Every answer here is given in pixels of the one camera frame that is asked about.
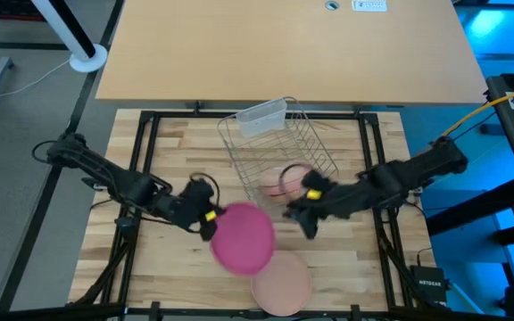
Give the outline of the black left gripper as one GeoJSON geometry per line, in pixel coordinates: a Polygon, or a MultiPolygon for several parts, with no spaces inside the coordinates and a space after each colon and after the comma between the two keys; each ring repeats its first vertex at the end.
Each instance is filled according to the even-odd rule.
{"type": "Polygon", "coordinates": [[[174,224],[209,242],[217,232],[217,220],[222,215],[220,189],[214,191],[207,180],[191,177],[178,198],[174,224]]]}

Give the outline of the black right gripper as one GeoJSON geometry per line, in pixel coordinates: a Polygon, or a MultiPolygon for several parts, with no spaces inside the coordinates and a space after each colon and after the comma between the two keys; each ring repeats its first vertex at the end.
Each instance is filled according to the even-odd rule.
{"type": "Polygon", "coordinates": [[[311,170],[303,178],[302,186],[305,195],[289,202],[282,216],[299,220],[307,239],[316,236],[319,219],[330,215],[348,219],[356,211],[369,209],[374,201],[374,187],[367,179],[343,185],[311,170]]]}

